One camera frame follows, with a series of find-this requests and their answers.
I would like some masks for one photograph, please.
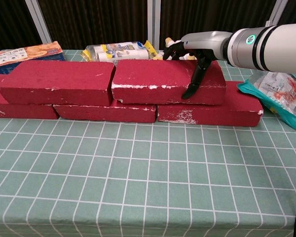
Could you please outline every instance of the green grid tablecloth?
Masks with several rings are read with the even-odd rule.
[[[252,128],[0,119],[0,237],[285,237],[295,209],[296,131],[269,111]]]

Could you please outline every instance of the red brick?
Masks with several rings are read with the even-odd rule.
[[[195,67],[194,60],[121,60],[112,82],[113,97],[126,104],[222,104],[226,84],[216,61],[209,66],[197,92],[181,99]]]
[[[0,75],[0,82],[5,78]],[[0,118],[14,119],[57,119],[52,105],[13,105],[0,94]]]
[[[13,104],[111,104],[113,63],[25,61],[0,83]]]
[[[117,100],[107,107],[54,105],[54,108],[64,119],[148,123],[156,120],[155,105],[122,104]]]
[[[158,105],[158,121],[226,126],[257,126],[263,114],[259,100],[241,93],[239,81],[226,81],[222,105]]]

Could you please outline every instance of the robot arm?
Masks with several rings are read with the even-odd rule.
[[[163,59],[172,56],[177,60],[187,53],[198,63],[183,99],[196,92],[212,60],[226,60],[239,68],[296,74],[296,24],[240,29],[233,34],[187,34],[165,49]]]

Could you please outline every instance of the dark curtain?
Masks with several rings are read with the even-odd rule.
[[[289,0],[279,20],[279,25],[296,23],[296,0]]]
[[[160,48],[188,33],[261,27],[276,0],[162,0]]]
[[[52,40],[64,49],[147,39],[147,0],[39,0]]]
[[[24,0],[0,0],[0,50],[41,44]]]

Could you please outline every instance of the cracker box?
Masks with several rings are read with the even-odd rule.
[[[57,41],[9,51],[0,51],[0,74],[9,74],[26,60],[64,61],[63,51]]]

